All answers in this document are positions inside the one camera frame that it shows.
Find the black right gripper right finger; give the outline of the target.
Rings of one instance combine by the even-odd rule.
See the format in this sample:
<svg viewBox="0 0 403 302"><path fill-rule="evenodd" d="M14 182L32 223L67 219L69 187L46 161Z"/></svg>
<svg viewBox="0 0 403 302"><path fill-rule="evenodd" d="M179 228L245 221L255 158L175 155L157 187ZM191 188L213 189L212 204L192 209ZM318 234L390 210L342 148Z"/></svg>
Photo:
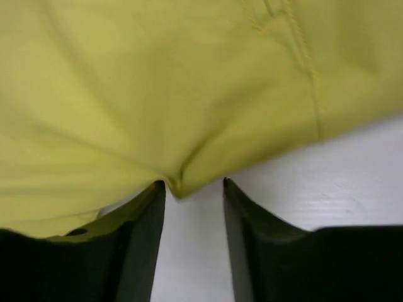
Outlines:
<svg viewBox="0 0 403 302"><path fill-rule="evenodd" d="M400 225L306 231L223 187L236 301L402 300Z"/></svg>

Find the yellow trousers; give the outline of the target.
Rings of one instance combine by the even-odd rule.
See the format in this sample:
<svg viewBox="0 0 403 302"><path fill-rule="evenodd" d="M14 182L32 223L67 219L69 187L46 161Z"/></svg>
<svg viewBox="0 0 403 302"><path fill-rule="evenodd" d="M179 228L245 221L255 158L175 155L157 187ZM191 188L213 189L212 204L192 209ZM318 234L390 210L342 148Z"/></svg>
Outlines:
<svg viewBox="0 0 403 302"><path fill-rule="evenodd" d="M63 235L401 111L401 1L2 1L1 226Z"/></svg>

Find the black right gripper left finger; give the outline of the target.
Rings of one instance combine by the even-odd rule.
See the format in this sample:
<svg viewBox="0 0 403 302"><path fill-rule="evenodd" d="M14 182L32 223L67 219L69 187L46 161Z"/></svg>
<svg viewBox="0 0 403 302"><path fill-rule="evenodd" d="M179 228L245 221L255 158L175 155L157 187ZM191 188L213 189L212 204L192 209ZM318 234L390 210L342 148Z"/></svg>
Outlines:
<svg viewBox="0 0 403 302"><path fill-rule="evenodd" d="M149 301L164 223L157 181L64 236L1 230L2 301Z"/></svg>

